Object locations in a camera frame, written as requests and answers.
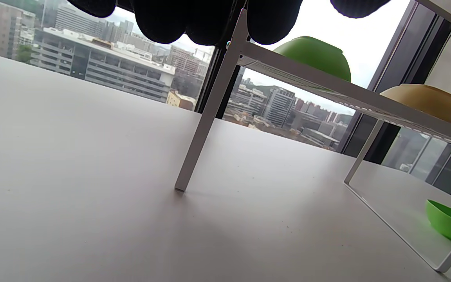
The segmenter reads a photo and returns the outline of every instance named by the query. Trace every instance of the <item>window frame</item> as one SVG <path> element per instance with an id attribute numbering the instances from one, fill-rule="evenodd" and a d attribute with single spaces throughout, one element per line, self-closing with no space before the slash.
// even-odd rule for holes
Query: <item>window frame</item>
<path id="1" fill-rule="evenodd" d="M 423 84 L 451 34 L 451 23 L 411 1 L 368 89 L 380 93 L 402 83 Z M 337 152 L 356 157 L 376 119 L 354 114 Z M 385 123 L 366 161 L 381 164 L 400 127 Z"/>

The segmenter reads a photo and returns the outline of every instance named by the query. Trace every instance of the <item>office building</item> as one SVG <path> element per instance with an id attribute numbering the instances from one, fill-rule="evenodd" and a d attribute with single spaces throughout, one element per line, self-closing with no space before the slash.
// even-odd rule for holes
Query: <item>office building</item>
<path id="1" fill-rule="evenodd" d="M 335 125 L 336 123 L 334 122 L 322 121 L 318 131 L 325 135 L 332 136 L 333 130 L 335 130 Z"/>
<path id="2" fill-rule="evenodd" d="M 267 97 L 262 91 L 257 89 L 248 89 L 244 84 L 240 84 L 236 91 L 231 93 L 231 100 L 236 103 L 242 103 L 255 109 L 253 114 L 261 116 L 265 111 Z"/>
<path id="3" fill-rule="evenodd" d="M 269 93 L 263 117 L 272 124 L 283 127 L 295 102 L 295 93 L 278 86 L 271 86 Z"/>
<path id="4" fill-rule="evenodd" d="M 20 36 L 18 37 L 19 45 L 32 45 L 34 41 L 34 29 L 21 30 Z"/>
<path id="5" fill-rule="evenodd" d="M 256 109 L 254 107 L 250 107 L 249 105 L 243 104 L 243 103 L 236 103 L 232 100 L 229 100 L 227 107 L 232 110 L 236 110 L 240 113 L 244 112 L 244 113 L 248 114 L 249 116 L 254 116 L 254 114 L 256 112 Z"/>
<path id="6" fill-rule="evenodd" d="M 318 130 L 321 121 L 318 119 L 317 116 L 313 116 L 311 114 L 308 114 L 306 112 L 302 111 L 294 111 L 295 118 L 292 121 L 292 124 L 290 125 L 290 128 L 294 130 L 300 130 L 302 131 L 304 128 L 309 128 L 312 130 Z"/>
<path id="7" fill-rule="evenodd" d="M 304 100 L 297 98 L 294 109 L 297 111 L 300 111 L 302 109 L 303 105 L 304 105 Z"/>
<path id="8" fill-rule="evenodd" d="M 179 94 L 177 91 L 170 91 L 166 98 L 168 105 L 179 107 L 186 110 L 194 110 L 196 99 Z"/>
<path id="9" fill-rule="evenodd" d="M 32 30 L 36 16 L 0 2 L 0 56 L 15 59 L 20 32 Z"/>
<path id="10" fill-rule="evenodd" d="M 347 125 L 343 123 L 337 123 L 337 125 L 335 125 L 335 129 L 333 130 L 333 134 L 331 135 L 331 137 L 337 140 L 342 140 L 344 134 L 346 133 L 346 130 Z"/>
<path id="11" fill-rule="evenodd" d="M 311 141 L 312 145 L 318 146 L 325 149 L 336 149 L 339 141 L 335 138 L 331 138 L 330 136 L 319 132 L 318 130 L 312 130 L 309 128 L 305 128 L 302 131 L 304 136 L 308 137 Z"/>
<path id="12" fill-rule="evenodd" d="M 201 60 L 196 58 L 193 52 L 188 52 L 173 45 L 170 47 L 170 54 L 166 58 L 167 64 L 189 74 L 197 74 L 200 62 Z"/>
<path id="13" fill-rule="evenodd" d="M 66 29 L 102 38 L 106 25 L 105 20 L 90 16 L 70 4 L 60 5 L 57 10 L 55 28 L 58 30 Z"/>
<path id="14" fill-rule="evenodd" d="M 114 43 L 68 30 L 36 30 L 34 44 L 34 66 L 159 102 L 167 100 L 173 66 L 153 63 Z"/>
<path id="15" fill-rule="evenodd" d="M 338 116 L 338 114 L 333 111 L 328 115 L 328 118 L 326 119 L 326 121 L 335 122 L 335 119 L 337 118 L 337 116 Z"/>
<path id="16" fill-rule="evenodd" d="M 104 32 L 102 34 L 102 39 L 113 43 L 116 43 L 118 41 L 124 43 L 125 36 L 130 34 L 132 29 L 133 23 L 129 21 L 124 21 L 119 25 L 113 22 L 107 22 Z"/>
<path id="17" fill-rule="evenodd" d="M 136 48 L 144 50 L 146 52 L 152 53 L 154 49 L 154 42 L 150 41 L 149 39 L 143 37 L 140 34 L 136 34 L 133 32 L 125 34 L 123 42 L 127 44 L 132 44 Z"/>
<path id="18" fill-rule="evenodd" d="M 130 34 L 133 31 L 133 22 L 125 20 L 124 22 L 119 23 L 119 27 L 125 34 Z"/>
<path id="19" fill-rule="evenodd" d="M 335 118 L 335 123 L 343 123 L 349 125 L 351 123 L 352 116 L 350 114 L 338 114 Z"/>

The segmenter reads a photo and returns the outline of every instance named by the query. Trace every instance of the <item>shelf rack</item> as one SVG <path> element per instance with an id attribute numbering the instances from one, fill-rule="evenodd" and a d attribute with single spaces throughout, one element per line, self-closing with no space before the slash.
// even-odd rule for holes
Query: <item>shelf rack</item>
<path id="1" fill-rule="evenodd" d="M 372 212 L 374 212 L 393 232 L 395 232 L 412 250 L 435 271 L 444 273 L 451 267 L 451 251 L 439 266 L 432 265 L 408 241 L 399 234 L 370 204 L 351 186 L 351 180 L 363 162 L 383 123 L 391 123 L 416 132 L 442 139 L 451 143 L 451 123 L 411 109 L 350 82 L 329 75 L 306 64 L 269 51 L 247 41 L 247 10 L 243 9 L 236 23 L 231 43 L 224 56 L 208 98 L 204 112 L 199 120 L 195 135 L 175 184 L 175 189 L 185 191 L 193 174 L 199 155 L 215 119 L 218 108 L 224 98 L 227 86 L 237 65 L 270 76 L 305 91 L 327 98 L 333 102 L 351 107 L 368 116 L 377 118 L 365 145 L 351 167 L 344 184 Z"/>

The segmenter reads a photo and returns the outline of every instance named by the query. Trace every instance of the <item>rooftop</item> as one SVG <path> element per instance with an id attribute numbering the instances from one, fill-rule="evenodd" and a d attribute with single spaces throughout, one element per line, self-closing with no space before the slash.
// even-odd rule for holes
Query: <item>rooftop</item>
<path id="1" fill-rule="evenodd" d="M 111 49 L 104 48 L 104 47 L 99 46 L 97 44 L 93 44 L 92 40 L 93 39 L 97 39 L 94 36 L 90 36 L 90 35 L 82 34 L 82 33 L 78 33 L 78 32 L 73 32 L 73 31 L 65 30 L 65 29 L 64 30 L 57 30 L 57 29 L 54 29 L 53 27 L 46 27 L 46 28 L 43 29 L 43 32 L 46 32 L 48 34 L 53 34 L 55 36 L 58 36 L 58 37 L 61 37 L 61 38 L 64 38 L 64 39 L 67 39 L 67 40 L 70 40 L 70 41 L 74 41 L 76 43 L 79 43 L 79 44 L 82 44 L 84 46 L 93 48 L 95 50 L 99 50 L 99 51 L 105 52 L 107 54 L 115 55 L 115 56 L 118 56 L 120 58 L 129 60 L 129 61 L 132 61 L 132 62 L 136 62 L 136 63 L 138 63 L 140 65 L 147 66 L 147 67 L 150 67 L 152 69 L 156 69 L 156 70 L 159 70 L 161 72 L 168 73 L 170 75 L 174 75 L 175 74 L 175 67 L 174 66 L 170 66 L 170 65 L 167 65 L 167 64 L 158 64 L 158 63 L 155 63 L 155 62 L 152 62 L 152 61 L 148 61 L 146 59 L 141 59 L 141 58 L 137 57 L 136 54 L 133 54 L 133 53 L 127 52 L 125 50 L 121 50 L 119 48 L 116 48 L 113 43 L 111 44 L 112 45 Z"/>

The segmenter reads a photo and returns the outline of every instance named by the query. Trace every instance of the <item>white table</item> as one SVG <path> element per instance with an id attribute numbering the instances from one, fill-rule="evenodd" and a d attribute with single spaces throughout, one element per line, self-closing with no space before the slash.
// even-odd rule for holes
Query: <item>white table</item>
<path id="1" fill-rule="evenodd" d="M 0 282 L 451 281 L 344 186 L 351 157 L 217 120 L 175 192 L 199 116 L 0 58 Z"/>

